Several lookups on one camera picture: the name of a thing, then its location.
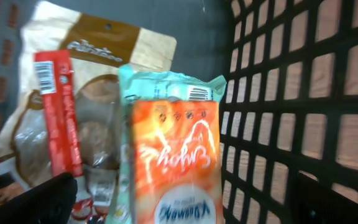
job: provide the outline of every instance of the black grid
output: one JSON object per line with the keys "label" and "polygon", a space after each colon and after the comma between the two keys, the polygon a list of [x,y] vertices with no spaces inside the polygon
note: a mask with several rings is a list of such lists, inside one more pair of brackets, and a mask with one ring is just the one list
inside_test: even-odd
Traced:
{"label": "black grid", "polygon": [[[319,183],[325,187],[331,188],[333,183],[338,183],[358,192],[358,170],[341,166],[336,162],[341,116],[344,114],[358,114],[358,95],[344,94],[349,51],[352,47],[358,45],[358,27],[352,28],[355,0],[339,1],[340,13],[336,34],[318,42],[315,40],[318,11],[323,0],[302,0],[295,5],[294,0],[253,0],[252,4],[247,7],[244,4],[244,0],[231,0],[228,1],[228,4],[231,5],[233,1],[238,1],[241,9],[240,15],[234,19],[234,27],[241,22],[241,36],[239,41],[232,46],[232,50],[238,49],[236,70],[225,75],[226,80],[234,80],[232,101],[230,103],[222,102],[220,111],[221,126],[224,112],[229,112],[226,134],[221,134],[221,142],[224,144],[222,162],[223,188],[225,181],[231,183],[229,203],[228,207],[224,208],[224,217],[226,223],[246,223],[249,216],[250,199],[253,198],[260,204],[259,224],[266,223],[268,211],[274,213],[281,223],[291,223],[289,198],[291,197],[291,188],[300,170],[316,176],[319,179]],[[259,8],[265,1],[268,1],[267,21],[264,25],[258,27]],[[277,1],[287,2],[284,12],[277,17],[273,17],[275,2]],[[305,11],[308,11],[305,44],[302,48],[290,52],[292,20]],[[247,24],[246,19],[250,13],[254,13],[252,32],[244,36]],[[272,31],[281,24],[284,25],[281,54],[278,57],[269,58]],[[254,65],[256,40],[263,34],[265,34],[263,61]],[[243,46],[248,42],[250,42],[249,65],[246,68],[241,68]],[[335,58],[330,94],[324,98],[310,98],[313,60],[326,54],[334,54]],[[284,100],[287,68],[297,62],[302,62],[303,64],[298,98]],[[276,100],[265,101],[267,75],[269,71],[276,68],[279,68]],[[258,73],[261,73],[259,100],[250,102],[252,83],[250,80],[253,75]],[[236,99],[239,92],[239,80],[242,77],[247,77],[246,97],[244,102],[240,103],[236,102]],[[235,112],[242,113],[237,137],[231,136]],[[248,112],[255,113],[251,141],[246,141],[242,138]],[[258,142],[260,121],[263,113],[273,114],[268,146]],[[296,116],[291,151],[284,151],[276,146],[280,118],[283,113],[291,113]],[[324,114],[326,116],[326,132],[321,160],[304,156],[301,153],[306,116],[310,113]],[[235,148],[233,172],[227,170],[229,146]],[[241,151],[249,153],[246,181],[239,177]],[[256,156],[262,156],[267,160],[262,191],[256,189],[252,183]],[[288,166],[287,189],[283,205],[270,196],[275,162]],[[240,220],[233,215],[237,189],[245,194]]]}

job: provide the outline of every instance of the basket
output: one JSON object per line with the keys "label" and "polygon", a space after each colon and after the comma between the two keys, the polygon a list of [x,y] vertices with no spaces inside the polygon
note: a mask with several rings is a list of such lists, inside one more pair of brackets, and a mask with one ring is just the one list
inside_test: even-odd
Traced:
{"label": "basket", "polygon": [[[36,2],[0,1],[0,130]],[[174,36],[174,72],[224,74],[226,223],[292,223],[299,172],[358,203],[358,0],[51,2]]]}

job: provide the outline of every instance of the orange tissue pack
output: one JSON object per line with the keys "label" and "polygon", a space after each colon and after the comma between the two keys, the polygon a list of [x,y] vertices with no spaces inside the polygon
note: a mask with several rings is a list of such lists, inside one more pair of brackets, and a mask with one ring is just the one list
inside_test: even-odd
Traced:
{"label": "orange tissue pack", "polygon": [[132,131],[137,222],[223,223],[219,104],[138,100]]}

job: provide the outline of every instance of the mint green plastic wrapper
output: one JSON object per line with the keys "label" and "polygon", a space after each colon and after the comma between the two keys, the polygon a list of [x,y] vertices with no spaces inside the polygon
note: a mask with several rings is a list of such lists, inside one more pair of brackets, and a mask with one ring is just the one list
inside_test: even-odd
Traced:
{"label": "mint green plastic wrapper", "polygon": [[108,224],[136,223],[134,209],[134,170],[131,131],[127,120],[135,100],[213,100],[219,102],[226,89],[226,80],[218,76],[206,83],[175,72],[135,72],[130,65],[119,68],[121,108],[124,124],[121,142],[121,165],[119,171],[119,194],[112,203],[106,219]]}

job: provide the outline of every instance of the black plastic basket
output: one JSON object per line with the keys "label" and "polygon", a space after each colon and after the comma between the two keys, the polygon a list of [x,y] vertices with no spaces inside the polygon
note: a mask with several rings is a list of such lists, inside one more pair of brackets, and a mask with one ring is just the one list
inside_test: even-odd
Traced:
{"label": "black plastic basket", "polygon": [[[358,72],[358,68],[350,62],[354,59],[352,57],[358,56],[358,1],[228,2],[234,10],[236,40],[232,45],[232,70],[225,74],[229,82],[228,90],[221,103],[226,223],[292,223],[291,196],[294,195],[299,172],[318,179],[323,187],[333,188],[346,197],[358,195],[358,167],[349,166],[341,160],[337,150],[346,147],[340,145],[340,140],[346,137],[346,134],[340,133],[347,122],[344,118],[358,119],[352,117],[358,114],[358,91],[346,89],[350,85],[348,82],[352,81],[350,73]],[[319,16],[322,10],[327,10],[325,7],[329,8],[326,14],[337,16],[332,34],[328,31],[321,33],[324,24]],[[295,32],[304,33],[303,43],[292,39],[291,34],[291,27],[302,17],[305,26],[298,26]],[[276,31],[280,29],[282,40],[279,41],[282,43],[277,48],[272,42],[277,41]],[[321,96],[314,94],[312,86],[315,81],[314,63],[318,63],[315,60],[322,55],[329,55],[332,60],[329,72],[332,78],[328,90]],[[290,67],[299,65],[297,63],[302,64],[296,68],[298,95],[286,99],[286,91],[293,84],[288,86],[287,82],[291,75]],[[276,79],[274,97],[270,76]],[[310,143],[305,133],[311,128],[308,124],[311,114],[318,114],[325,120],[321,124],[325,132],[320,133],[320,157],[303,154],[304,142]],[[280,133],[280,123],[286,116],[292,125],[285,128],[284,135],[292,135],[292,138],[287,148],[280,148],[279,135],[283,134]],[[353,150],[357,157],[358,146]],[[287,168],[281,173],[281,177],[286,178],[275,177],[277,166],[277,170]],[[277,196],[274,192],[277,184],[283,187],[279,194],[281,199],[273,197]]]}

